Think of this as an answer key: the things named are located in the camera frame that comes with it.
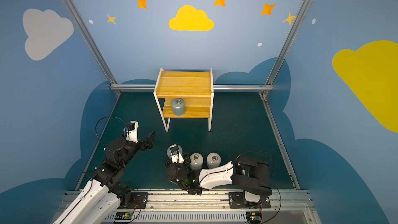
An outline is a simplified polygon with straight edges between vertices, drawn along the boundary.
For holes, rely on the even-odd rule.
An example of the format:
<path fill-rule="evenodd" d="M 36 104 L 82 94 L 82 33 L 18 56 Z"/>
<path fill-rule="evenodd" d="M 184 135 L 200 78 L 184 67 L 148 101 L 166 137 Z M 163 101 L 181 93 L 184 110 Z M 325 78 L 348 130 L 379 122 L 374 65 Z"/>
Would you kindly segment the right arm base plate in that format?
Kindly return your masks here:
<path fill-rule="evenodd" d="M 261 201 L 260 196 L 246 191 L 229 192 L 228 197 L 230 208 L 271 208 L 271 202 L 268 196 L 263 198 L 264 202 Z"/>

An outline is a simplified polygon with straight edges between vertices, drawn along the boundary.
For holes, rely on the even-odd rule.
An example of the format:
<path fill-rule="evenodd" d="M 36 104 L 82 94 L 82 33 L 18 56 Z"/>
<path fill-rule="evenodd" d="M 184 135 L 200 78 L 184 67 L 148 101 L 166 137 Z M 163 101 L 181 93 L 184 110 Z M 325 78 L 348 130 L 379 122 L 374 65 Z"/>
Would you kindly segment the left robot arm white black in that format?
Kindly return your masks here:
<path fill-rule="evenodd" d="M 153 148 L 154 137 L 155 131 L 152 131 L 145 140 L 139 140 L 134 129 L 113 140 L 106 149 L 104 161 L 55 223 L 100 224 L 121 205 L 130 205 L 131 188 L 119 180 L 138 151 Z"/>

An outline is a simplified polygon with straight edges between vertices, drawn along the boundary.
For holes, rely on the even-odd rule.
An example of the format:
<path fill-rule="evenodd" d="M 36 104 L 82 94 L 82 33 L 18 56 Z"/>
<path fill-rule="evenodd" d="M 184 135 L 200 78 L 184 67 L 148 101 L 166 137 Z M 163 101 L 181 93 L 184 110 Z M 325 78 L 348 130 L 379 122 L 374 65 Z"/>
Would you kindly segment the white tea canister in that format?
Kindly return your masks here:
<path fill-rule="evenodd" d="M 216 152 L 211 152 L 208 154 L 206 158 L 206 164 L 208 169 L 214 169 L 220 166 L 221 164 L 221 157 Z"/>
<path fill-rule="evenodd" d="M 190 167 L 192 170 L 201 170 L 203 167 L 203 156 L 200 153 L 193 153 L 190 155 Z"/>

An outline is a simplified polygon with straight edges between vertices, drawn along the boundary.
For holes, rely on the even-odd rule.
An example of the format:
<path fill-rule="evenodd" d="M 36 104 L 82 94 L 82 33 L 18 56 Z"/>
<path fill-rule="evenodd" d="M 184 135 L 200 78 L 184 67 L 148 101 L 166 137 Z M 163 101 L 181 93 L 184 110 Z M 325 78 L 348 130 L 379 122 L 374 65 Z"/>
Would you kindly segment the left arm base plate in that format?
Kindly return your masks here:
<path fill-rule="evenodd" d="M 149 194 L 147 192 L 127 192 L 121 197 L 119 209 L 145 209 Z"/>

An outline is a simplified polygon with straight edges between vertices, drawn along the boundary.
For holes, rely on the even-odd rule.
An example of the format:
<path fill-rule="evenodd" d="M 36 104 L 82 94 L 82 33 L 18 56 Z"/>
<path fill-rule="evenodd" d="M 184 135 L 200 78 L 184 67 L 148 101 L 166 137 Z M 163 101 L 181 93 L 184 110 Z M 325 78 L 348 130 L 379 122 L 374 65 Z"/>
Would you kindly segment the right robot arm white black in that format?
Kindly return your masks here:
<path fill-rule="evenodd" d="M 247 195 L 272 195 L 271 170 L 265 161 L 238 156 L 223 166 L 194 170 L 187 153 L 170 155 L 165 163 L 166 178 L 190 195 L 200 196 L 203 191 L 218 186 L 232 185 Z"/>

